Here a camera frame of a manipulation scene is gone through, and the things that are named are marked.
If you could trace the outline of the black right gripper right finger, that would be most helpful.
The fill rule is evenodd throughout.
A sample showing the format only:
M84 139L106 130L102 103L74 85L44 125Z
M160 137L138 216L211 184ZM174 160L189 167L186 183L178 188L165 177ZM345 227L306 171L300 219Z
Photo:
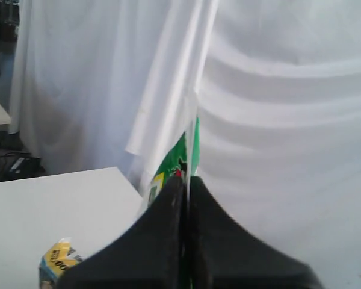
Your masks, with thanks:
M190 180L187 252L193 288L322 288L307 264L234 221L197 176Z

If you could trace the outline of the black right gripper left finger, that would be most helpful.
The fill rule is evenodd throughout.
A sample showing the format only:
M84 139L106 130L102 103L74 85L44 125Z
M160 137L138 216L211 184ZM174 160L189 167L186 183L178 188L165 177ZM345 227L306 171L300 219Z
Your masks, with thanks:
M182 178L170 177L123 235L66 270L57 288L179 288L184 194Z

